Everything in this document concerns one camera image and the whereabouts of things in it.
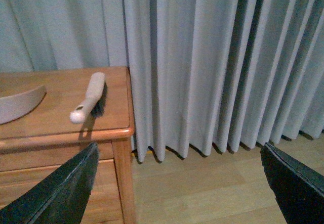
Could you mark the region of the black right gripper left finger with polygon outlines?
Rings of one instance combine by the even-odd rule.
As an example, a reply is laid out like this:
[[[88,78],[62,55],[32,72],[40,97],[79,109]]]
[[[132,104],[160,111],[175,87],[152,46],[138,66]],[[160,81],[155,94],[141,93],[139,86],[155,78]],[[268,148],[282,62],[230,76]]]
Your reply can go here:
[[[1,223],[81,223],[98,163],[93,142],[1,209]]]

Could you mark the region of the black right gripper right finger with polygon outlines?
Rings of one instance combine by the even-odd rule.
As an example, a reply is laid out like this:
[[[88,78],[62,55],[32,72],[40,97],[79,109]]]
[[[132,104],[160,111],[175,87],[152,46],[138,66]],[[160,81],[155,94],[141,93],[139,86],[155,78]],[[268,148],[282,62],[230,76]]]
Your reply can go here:
[[[266,143],[261,161],[287,223],[323,223],[323,175]]]

